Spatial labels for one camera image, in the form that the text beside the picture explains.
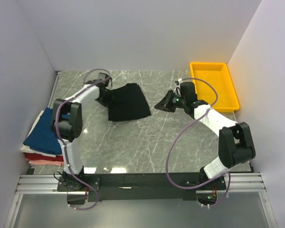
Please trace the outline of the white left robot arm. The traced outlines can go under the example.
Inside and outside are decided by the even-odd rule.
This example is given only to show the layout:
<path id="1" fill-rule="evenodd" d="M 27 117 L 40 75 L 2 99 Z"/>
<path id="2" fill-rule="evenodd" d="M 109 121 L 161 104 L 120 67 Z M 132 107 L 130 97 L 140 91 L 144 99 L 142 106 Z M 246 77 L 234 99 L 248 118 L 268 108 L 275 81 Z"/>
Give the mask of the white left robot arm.
<path id="1" fill-rule="evenodd" d="M 108 102 L 108 86 L 112 86 L 109 71 L 94 69 L 84 76 L 83 85 L 77 92 L 68 98 L 56 99 L 53 103 L 51 131 L 58 140 L 64 159 L 62 182 L 75 191 L 88 186 L 79 155 L 78 138 L 83 129 L 82 108 L 93 100 L 103 105 Z"/>

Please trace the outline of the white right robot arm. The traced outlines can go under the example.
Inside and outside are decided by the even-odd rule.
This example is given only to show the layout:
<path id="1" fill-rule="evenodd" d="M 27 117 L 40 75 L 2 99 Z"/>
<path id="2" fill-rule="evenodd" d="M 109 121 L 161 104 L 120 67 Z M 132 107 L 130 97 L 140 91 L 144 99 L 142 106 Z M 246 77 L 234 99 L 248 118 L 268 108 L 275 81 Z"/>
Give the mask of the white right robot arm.
<path id="1" fill-rule="evenodd" d="M 201 122 L 218 136 L 218 156 L 200 170 L 199 184 L 187 187 L 176 184 L 166 170 L 168 181 L 175 187 L 183 190 L 195 190 L 200 187 L 209 190 L 215 185 L 216 179 L 227 174 L 229 170 L 245 163 L 256 156 L 250 127 L 247 123 L 230 120 L 213 109 L 213 104 L 199 100 L 195 92 L 195 84 L 188 78 L 175 82 L 176 88 L 169 90 L 165 97 L 155 105 L 155 109 L 174 113 L 182 109 L 193 122 Z"/>

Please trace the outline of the black t shirt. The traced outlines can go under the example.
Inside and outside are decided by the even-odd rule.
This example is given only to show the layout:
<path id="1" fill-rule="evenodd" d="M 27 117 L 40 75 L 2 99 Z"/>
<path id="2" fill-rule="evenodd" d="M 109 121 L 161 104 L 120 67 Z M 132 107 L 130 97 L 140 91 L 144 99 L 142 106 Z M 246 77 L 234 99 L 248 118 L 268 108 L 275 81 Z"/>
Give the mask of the black t shirt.
<path id="1" fill-rule="evenodd" d="M 151 115 L 148 102 L 136 83 L 128 83 L 109 92 L 108 120 L 123 122 L 138 120 Z"/>

